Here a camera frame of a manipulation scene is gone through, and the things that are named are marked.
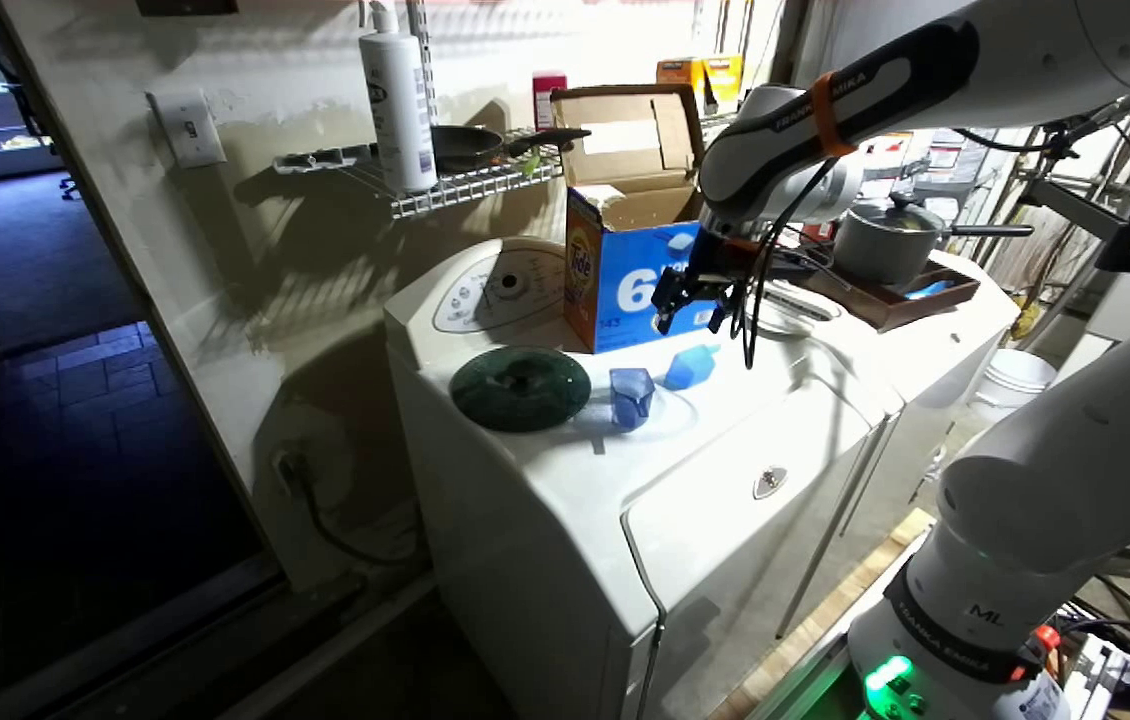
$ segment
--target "carpet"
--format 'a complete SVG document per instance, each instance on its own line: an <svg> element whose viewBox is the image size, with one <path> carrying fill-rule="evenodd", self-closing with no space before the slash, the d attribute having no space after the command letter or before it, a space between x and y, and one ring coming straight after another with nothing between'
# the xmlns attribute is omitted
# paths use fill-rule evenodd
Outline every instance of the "carpet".
<svg viewBox="0 0 1130 720"><path fill-rule="evenodd" d="M3 355L144 320L62 170L0 181L0 348Z"/></svg>

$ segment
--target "white bucket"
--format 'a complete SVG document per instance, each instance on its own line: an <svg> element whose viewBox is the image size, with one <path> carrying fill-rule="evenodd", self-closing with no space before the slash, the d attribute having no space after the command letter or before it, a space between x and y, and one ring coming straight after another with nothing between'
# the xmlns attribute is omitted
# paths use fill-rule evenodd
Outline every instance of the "white bucket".
<svg viewBox="0 0 1130 720"><path fill-rule="evenodd" d="M981 418L996 423L1045 392L1054 378L1058 370L1031 352L998 350L991 356L970 406Z"/></svg>

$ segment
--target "wooden tray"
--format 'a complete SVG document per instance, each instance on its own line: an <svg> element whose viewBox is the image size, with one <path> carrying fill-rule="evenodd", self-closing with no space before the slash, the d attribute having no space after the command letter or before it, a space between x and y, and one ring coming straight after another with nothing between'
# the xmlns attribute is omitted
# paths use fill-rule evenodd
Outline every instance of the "wooden tray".
<svg viewBox="0 0 1130 720"><path fill-rule="evenodd" d="M918 275L914 281L904 284L904 286L883 286L866 281L854 277L854 275L843 272L835 266L833 266L833 270L850 284L849 290L845 290L826 274L812 274L802 281L796 281L796 284L807 290L817 292L818 295L840 302L850 313L876 328L876 332L881 333L911 323L912 320L941 313L946 309L957 306L962 302L971 300L973 293L977 292L976 279L955 272L946 264L936 263L935 260L930 260L925 264L925 270ZM955 284L948 290L937 292L929 297L920 297L920 300L905 297L909 292L921 290L921 288L937 281L954 281Z"/></svg>

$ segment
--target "robotic arm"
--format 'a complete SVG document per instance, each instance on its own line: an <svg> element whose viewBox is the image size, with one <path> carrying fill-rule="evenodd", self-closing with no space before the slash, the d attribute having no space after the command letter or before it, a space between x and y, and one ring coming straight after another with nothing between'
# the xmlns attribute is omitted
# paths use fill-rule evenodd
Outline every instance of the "robotic arm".
<svg viewBox="0 0 1130 720"><path fill-rule="evenodd" d="M664 274L653 301L666 318L702 297L718 315L737 307L760 255L745 224L777 206L783 223L826 211L801 191L852 142L1050 122L1127 95L1130 3L1112 0L977 0L810 92L753 94L703 159L710 214L687 269ZM940 496L944 520L849 631L868 714L1069 719L1033 633L1130 543L1130 342L991 428L946 469Z"/></svg>

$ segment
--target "cardboard box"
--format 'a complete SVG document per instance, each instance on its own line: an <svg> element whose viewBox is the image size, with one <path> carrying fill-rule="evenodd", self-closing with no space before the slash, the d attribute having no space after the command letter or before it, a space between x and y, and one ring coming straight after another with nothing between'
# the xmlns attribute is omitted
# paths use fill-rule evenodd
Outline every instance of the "cardboard box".
<svg viewBox="0 0 1130 720"><path fill-rule="evenodd" d="M684 85L583 87L554 92L557 127L592 135L566 151L565 319L592 352L662 337L653 327L653 288L666 266L684 266L698 234L702 201L694 177L703 137L693 92ZM623 193L598 209L577 186ZM696 302L669 333L705 327L715 305Z"/></svg>
<svg viewBox="0 0 1130 720"><path fill-rule="evenodd" d="M655 83L684 83L694 88L699 115L734 113L744 94L744 57L710 55L658 61ZM711 85L716 109L707 109L706 86Z"/></svg>

